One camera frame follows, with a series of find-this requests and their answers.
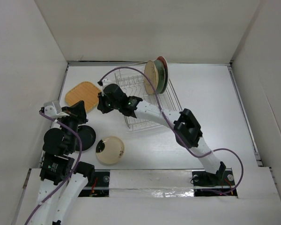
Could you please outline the teal flower plate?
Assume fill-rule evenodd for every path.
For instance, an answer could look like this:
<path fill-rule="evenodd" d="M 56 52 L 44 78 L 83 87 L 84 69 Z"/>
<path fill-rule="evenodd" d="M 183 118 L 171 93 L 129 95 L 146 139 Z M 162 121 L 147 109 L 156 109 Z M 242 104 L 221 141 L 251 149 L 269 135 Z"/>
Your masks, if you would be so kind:
<path fill-rule="evenodd" d="M 160 60 L 155 60 L 154 64 L 158 72 L 158 85 L 156 91 L 158 94 L 160 94 L 165 85 L 165 69 L 163 63 Z"/>

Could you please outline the beige bird pattern plate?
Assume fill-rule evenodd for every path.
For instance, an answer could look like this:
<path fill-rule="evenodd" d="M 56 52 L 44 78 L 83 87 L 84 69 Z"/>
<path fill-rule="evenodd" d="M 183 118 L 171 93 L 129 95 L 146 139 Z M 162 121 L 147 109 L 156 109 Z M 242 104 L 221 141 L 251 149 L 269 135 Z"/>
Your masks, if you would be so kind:
<path fill-rule="evenodd" d="M 146 92 L 152 95 L 154 94 L 153 89 L 156 90 L 158 86 L 158 72 L 153 61 L 150 60 L 146 63 L 144 74 L 146 75 L 144 78 Z"/>

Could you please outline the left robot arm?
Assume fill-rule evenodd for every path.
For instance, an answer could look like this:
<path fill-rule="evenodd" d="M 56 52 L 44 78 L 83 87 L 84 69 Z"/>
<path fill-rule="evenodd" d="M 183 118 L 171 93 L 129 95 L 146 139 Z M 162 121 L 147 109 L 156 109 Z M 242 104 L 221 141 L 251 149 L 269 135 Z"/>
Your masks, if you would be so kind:
<path fill-rule="evenodd" d="M 44 135 L 37 205 L 27 224 L 63 225 L 82 189 L 95 181 L 93 165 L 69 156 L 76 150 L 82 153 L 78 128 L 88 121 L 84 101 L 65 107 L 47 102 L 39 114 L 59 127 Z"/>

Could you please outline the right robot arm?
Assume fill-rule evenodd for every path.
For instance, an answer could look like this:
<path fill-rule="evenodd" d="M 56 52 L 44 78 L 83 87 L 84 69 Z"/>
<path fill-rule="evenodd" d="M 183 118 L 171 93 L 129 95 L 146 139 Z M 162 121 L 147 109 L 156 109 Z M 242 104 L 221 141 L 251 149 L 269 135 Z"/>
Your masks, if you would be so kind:
<path fill-rule="evenodd" d="M 174 132 L 177 143 L 185 147 L 203 165 L 198 181 L 202 187 L 215 187 L 223 179 L 226 165 L 218 159 L 203 138 L 201 126 L 189 109 L 181 112 L 161 109 L 140 97 L 127 96 L 112 82 L 99 81 L 98 110 L 103 114 L 117 110 L 124 116 L 150 120 Z"/>

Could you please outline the red and blue floral plate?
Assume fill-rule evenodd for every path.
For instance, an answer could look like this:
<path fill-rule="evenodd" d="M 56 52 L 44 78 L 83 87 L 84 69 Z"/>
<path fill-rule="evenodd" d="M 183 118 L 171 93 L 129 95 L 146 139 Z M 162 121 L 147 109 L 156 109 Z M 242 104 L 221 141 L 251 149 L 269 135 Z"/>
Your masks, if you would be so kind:
<path fill-rule="evenodd" d="M 165 92 L 168 82 L 169 82 L 168 63 L 167 63 L 167 60 L 163 56 L 159 56 L 157 59 L 161 61 L 161 63 L 163 64 L 163 67 L 164 67 L 164 71 L 165 71 L 165 83 L 164 83 L 162 91 L 160 92 L 160 94 L 163 94 Z"/>

